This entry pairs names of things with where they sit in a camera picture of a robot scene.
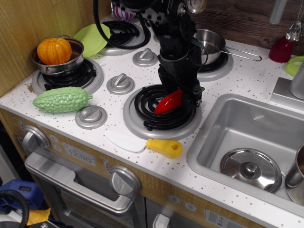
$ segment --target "green plate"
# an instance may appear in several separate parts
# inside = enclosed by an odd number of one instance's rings
[[[101,24],[101,28],[105,35],[110,38],[111,34],[109,27]],[[107,44],[107,41],[100,35],[96,24],[82,28],[73,38],[78,39],[83,43],[85,49],[82,54],[84,57],[90,57],[97,54]]]
[[[285,66],[285,72],[294,77],[304,62],[304,56],[291,58]]]

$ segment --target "saucepan handle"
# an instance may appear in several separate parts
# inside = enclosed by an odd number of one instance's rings
[[[113,215],[124,215],[129,212],[133,204],[133,201],[126,196],[119,196],[116,201],[112,201],[76,183],[76,174],[73,170],[35,152],[32,152],[26,159],[25,166],[31,173],[44,179],[48,183],[75,194],[82,200],[93,203],[98,208]]]
[[[245,58],[245,59],[249,59],[249,60],[252,60],[252,61],[256,61],[256,62],[259,62],[262,60],[262,57],[261,56],[258,56],[256,54],[252,54],[250,52],[246,52],[246,51],[242,51],[242,50],[238,50],[238,49],[235,49],[235,48],[231,48],[231,47],[225,47],[227,49],[231,49],[231,50],[235,50],[235,51],[239,51],[239,52],[242,52],[242,53],[246,53],[248,55],[251,55],[251,56],[256,56],[258,57],[259,59],[253,59],[253,58],[248,58],[248,57],[245,57],[245,56],[240,56],[240,55],[237,55],[237,54],[233,54],[233,53],[230,53],[230,52],[226,52],[226,51],[221,51],[223,53],[226,53],[226,54],[229,54],[229,55],[233,55],[233,56],[237,56],[237,57],[241,57],[241,58]]]

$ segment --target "green toy bitter melon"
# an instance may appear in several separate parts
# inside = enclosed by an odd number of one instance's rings
[[[37,96],[33,105],[47,113],[66,113],[85,107],[92,95],[80,87],[51,89]]]

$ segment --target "oven window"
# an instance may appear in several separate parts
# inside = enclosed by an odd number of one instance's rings
[[[55,188],[64,209],[71,215],[85,221],[95,228],[133,228],[131,214],[123,217],[114,216],[102,209],[85,202],[71,193]]]

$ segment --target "wooden wall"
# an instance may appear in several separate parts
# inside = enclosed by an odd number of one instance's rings
[[[288,0],[280,24],[269,22],[275,0],[209,0],[205,11],[191,14],[197,28],[209,29],[225,39],[271,49],[298,17],[300,0]],[[294,42],[294,55],[304,55],[304,37]]]
[[[102,19],[110,0],[99,2]],[[94,23],[92,0],[0,0],[0,12],[0,97],[37,69],[30,55],[41,40]]]

